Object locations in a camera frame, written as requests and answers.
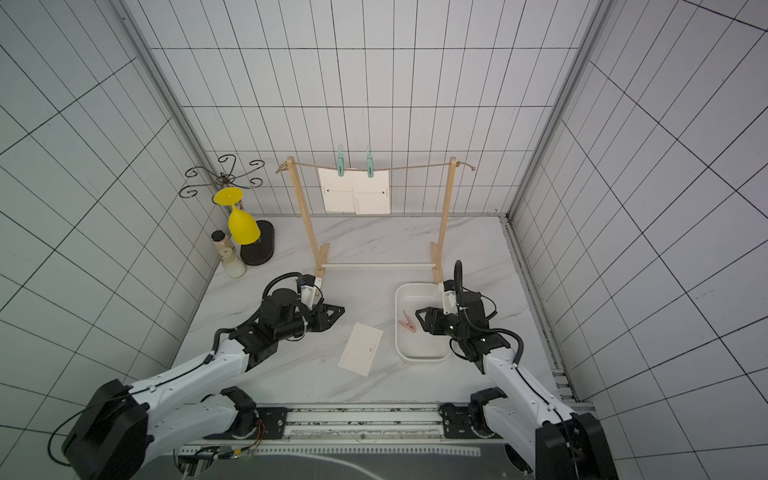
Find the pink clothespin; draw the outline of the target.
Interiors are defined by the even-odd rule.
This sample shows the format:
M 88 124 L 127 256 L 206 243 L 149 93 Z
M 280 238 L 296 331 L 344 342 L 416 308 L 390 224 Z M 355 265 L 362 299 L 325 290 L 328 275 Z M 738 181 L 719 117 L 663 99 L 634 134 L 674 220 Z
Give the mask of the pink clothespin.
M 416 329 L 416 326 L 415 326 L 413 320 L 411 319 L 411 317 L 405 311 L 403 311 L 403 319 L 399 320 L 398 323 L 399 323 L 400 326 L 402 326 L 403 328 L 405 328 L 406 330 L 408 330 L 411 333 L 416 333 L 417 332 L 417 329 Z

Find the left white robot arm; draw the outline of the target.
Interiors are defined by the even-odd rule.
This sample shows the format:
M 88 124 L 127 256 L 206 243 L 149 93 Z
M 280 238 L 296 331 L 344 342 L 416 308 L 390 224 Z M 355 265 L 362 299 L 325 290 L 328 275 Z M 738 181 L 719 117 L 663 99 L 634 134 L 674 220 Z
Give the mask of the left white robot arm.
M 207 352 L 132 384 L 100 386 L 68 419 L 60 464 L 81 479 L 129 479 L 156 457 L 210 435 L 262 440 L 266 426 L 256 402 L 231 382 L 280 342 L 336 323 L 345 309 L 327 303 L 319 283 L 309 274 L 282 274 L 267 284 L 250 317 L 215 332 Z

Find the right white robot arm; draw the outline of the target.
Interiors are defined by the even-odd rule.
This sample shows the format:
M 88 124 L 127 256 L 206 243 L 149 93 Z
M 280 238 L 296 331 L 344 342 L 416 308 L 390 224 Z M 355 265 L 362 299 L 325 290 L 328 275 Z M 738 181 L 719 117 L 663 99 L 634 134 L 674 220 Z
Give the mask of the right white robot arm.
M 575 412 L 522 366 L 524 340 L 516 332 L 490 326 L 484 308 L 488 298 L 465 287 L 460 261 L 445 285 L 455 305 L 425 307 L 416 317 L 425 332 L 448 337 L 450 347 L 460 349 L 458 357 L 494 384 L 470 397 L 473 434 L 500 437 L 509 461 L 538 479 L 617 478 L 600 422 L 590 413 Z

